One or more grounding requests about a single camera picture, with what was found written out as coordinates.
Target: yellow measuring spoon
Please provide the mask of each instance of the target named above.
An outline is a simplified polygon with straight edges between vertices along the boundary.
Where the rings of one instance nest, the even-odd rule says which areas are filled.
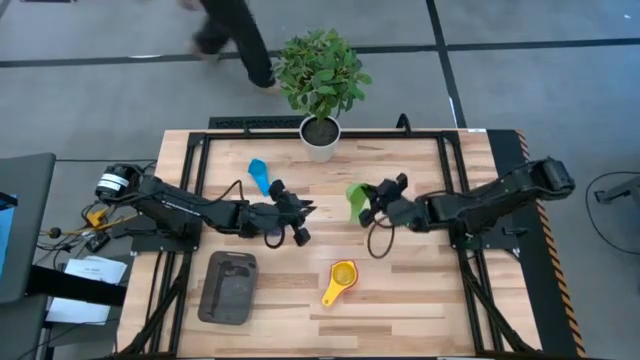
[[[322,297],[322,305],[331,306],[343,291],[356,283],[356,280],[358,280],[358,270],[353,261],[339,261],[331,265],[329,287]]]

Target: black metal frame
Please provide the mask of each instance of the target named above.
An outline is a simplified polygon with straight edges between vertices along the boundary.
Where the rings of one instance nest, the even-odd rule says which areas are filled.
[[[412,130],[411,125],[409,123],[406,115],[402,114],[396,128],[403,129],[404,131],[399,130],[389,130],[389,131],[343,131],[341,133],[341,138],[343,139],[433,139],[438,144],[438,151],[440,157],[440,163],[442,166],[443,178],[445,182],[445,190],[447,192],[454,191],[453,177],[451,173],[451,169],[449,167],[449,161],[447,156],[447,142],[451,144],[453,147],[453,153],[456,160],[456,170],[459,174],[460,178],[460,186],[463,191],[469,190],[469,183],[467,180],[467,173],[464,166],[464,159],[462,155],[462,148],[460,146],[460,139],[458,133],[456,131],[421,131],[421,130]],[[197,195],[202,195],[202,190],[204,187],[205,181],[205,172],[209,157],[209,149],[210,143],[213,140],[234,140],[234,139],[297,139],[298,133],[295,131],[251,131],[249,129],[244,129],[244,131],[238,131],[236,133],[191,133],[189,134],[189,141],[187,146],[187,151],[185,155],[185,162],[182,171],[182,179],[180,182],[180,187],[186,189],[188,179],[191,174],[191,167],[193,163],[194,153],[196,151],[196,145],[201,144],[201,153],[200,153],[200,162],[198,166],[198,173],[196,177],[196,186],[194,193]],[[451,244],[454,248],[456,248],[455,244],[462,241],[462,236],[464,234],[455,234],[450,231],[450,240]],[[467,311],[469,315],[469,324],[471,326],[471,334],[473,337],[473,344],[476,354],[482,353],[485,351],[484,343],[482,341],[482,332],[480,329],[480,319],[478,316],[478,310],[476,307],[476,302],[474,298],[474,290],[472,287],[467,284],[465,281],[465,274],[462,270],[471,269],[469,264],[469,259],[466,254],[466,250],[462,246],[457,247],[458,260],[462,274],[463,280],[463,288],[465,293],[465,302],[467,305]],[[487,272],[487,265],[484,258],[484,253],[482,249],[478,249],[474,251],[474,257],[477,259],[476,266],[477,271],[480,277],[480,287],[485,295],[485,300],[489,302],[489,304],[493,304],[493,297],[491,293],[491,284],[489,281],[489,275]],[[183,265],[187,263],[190,266],[192,260],[192,253],[187,252],[183,257]],[[160,285],[160,299],[162,299],[166,292],[168,291],[171,278],[173,275],[173,268],[175,262],[175,253],[168,253],[167,260],[165,262],[165,267],[162,275],[162,283]],[[178,343],[180,338],[180,331],[182,327],[182,318],[184,314],[184,303],[186,300],[186,286],[188,281],[183,283],[183,288],[177,296],[176,307],[173,316],[173,324],[171,329],[171,337],[169,340],[169,352],[173,354],[177,354]],[[493,340],[493,349],[501,352],[503,351],[502,337],[500,335],[500,331],[498,326],[496,326],[494,320],[489,318],[489,325],[491,329],[491,337]],[[151,340],[150,352],[154,353],[158,351],[159,342],[160,342],[160,334],[162,332],[162,325],[160,324],[154,333],[154,336]]]

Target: green object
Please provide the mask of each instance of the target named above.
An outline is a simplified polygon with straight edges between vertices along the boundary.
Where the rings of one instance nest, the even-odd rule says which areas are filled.
[[[293,110],[313,115],[319,121],[333,109],[351,110],[354,100],[364,100],[358,84],[371,84],[361,72],[362,62],[335,29],[309,31],[287,41],[274,67],[282,93]]]
[[[351,204],[351,219],[353,223],[358,223],[358,216],[363,208],[365,208],[365,202],[367,201],[367,195],[365,195],[362,186],[364,184],[351,184],[347,188],[347,200]]]

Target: wooden tabletop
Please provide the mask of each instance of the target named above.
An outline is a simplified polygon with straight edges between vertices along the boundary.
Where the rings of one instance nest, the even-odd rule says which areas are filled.
[[[167,131],[158,159],[156,176],[176,186],[188,134]],[[486,133],[463,130],[460,138],[471,187],[495,179]],[[454,182],[458,184],[451,148],[448,155]],[[308,162],[299,140],[214,140],[204,196],[215,198],[241,179],[248,200],[270,202],[259,194],[247,173],[254,157],[266,161],[271,177],[282,179],[290,191],[314,200],[318,209],[306,222],[312,239],[306,246],[297,247],[289,231],[283,247],[271,250],[261,238],[240,239],[205,228],[200,249],[193,257],[179,356],[474,353],[458,260],[449,247],[447,232],[416,234],[397,229],[389,255],[375,260],[365,246],[368,230],[348,222],[345,190],[350,184],[378,184],[404,172],[409,178],[404,195],[410,199],[444,189],[434,140],[343,139],[332,160],[324,164]],[[197,163],[196,158],[191,190]],[[230,198],[237,199],[237,192]],[[374,251],[383,250],[388,236],[385,231],[374,235]],[[258,261],[260,273],[253,310],[241,326],[204,323],[197,317],[209,258],[221,250],[251,253]],[[520,264],[502,250],[485,251],[485,256],[496,305],[522,338],[539,348]],[[345,259],[356,262],[358,282],[326,308],[320,299],[329,282],[330,266]],[[118,331],[119,344],[130,343],[144,324],[155,260],[156,254],[142,254],[135,259]],[[168,346],[172,312],[170,309],[165,317],[161,349]],[[481,306],[479,313],[486,346],[491,348]]]

